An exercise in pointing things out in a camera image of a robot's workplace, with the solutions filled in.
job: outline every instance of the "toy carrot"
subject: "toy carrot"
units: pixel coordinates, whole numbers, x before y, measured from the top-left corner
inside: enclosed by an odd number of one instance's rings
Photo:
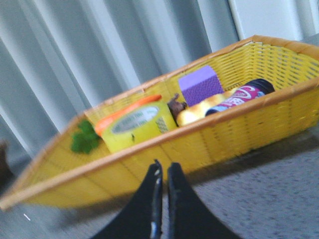
[[[103,130],[106,127],[108,127],[114,120],[127,114],[128,112],[135,110],[136,108],[138,108],[140,106],[143,106],[143,105],[150,103],[150,102],[158,101],[160,99],[161,99],[161,95],[147,96],[145,98],[142,98],[142,99],[136,101],[135,103],[131,104],[130,106],[128,106],[120,111],[117,111],[109,116],[104,117],[103,119],[98,121],[97,124],[95,125],[94,130],[95,130],[96,134],[101,136]]]

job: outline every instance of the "curtain fold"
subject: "curtain fold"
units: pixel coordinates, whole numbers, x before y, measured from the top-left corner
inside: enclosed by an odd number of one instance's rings
[[[5,0],[0,138],[35,156],[77,114],[253,34],[319,32],[316,0]]]

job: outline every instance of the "purple block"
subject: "purple block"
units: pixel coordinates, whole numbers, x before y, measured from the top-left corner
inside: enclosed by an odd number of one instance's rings
[[[180,78],[178,83],[188,106],[224,92],[216,72],[210,66],[204,66]]]

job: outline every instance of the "toy bread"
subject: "toy bread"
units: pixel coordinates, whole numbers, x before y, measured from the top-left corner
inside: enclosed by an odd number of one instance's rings
[[[195,122],[199,119],[205,118],[205,114],[209,108],[223,102],[225,99],[230,97],[236,90],[237,88],[234,88],[222,94],[213,95],[201,101],[200,103],[181,111],[176,119],[178,126],[183,126]]]

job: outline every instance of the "yellow wicker basket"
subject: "yellow wicker basket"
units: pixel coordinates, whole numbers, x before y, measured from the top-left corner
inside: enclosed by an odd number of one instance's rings
[[[103,143],[89,155],[70,150],[71,135],[82,119],[96,123],[148,95],[162,94],[168,101],[180,93],[181,76],[205,65],[216,71],[224,90],[264,78],[276,91],[117,153],[110,154]],[[0,207],[20,202],[80,207],[116,201],[138,188],[155,158],[164,170],[179,162],[187,174],[298,133],[319,119],[318,75],[316,46],[264,36],[239,41],[76,117],[32,161]]]

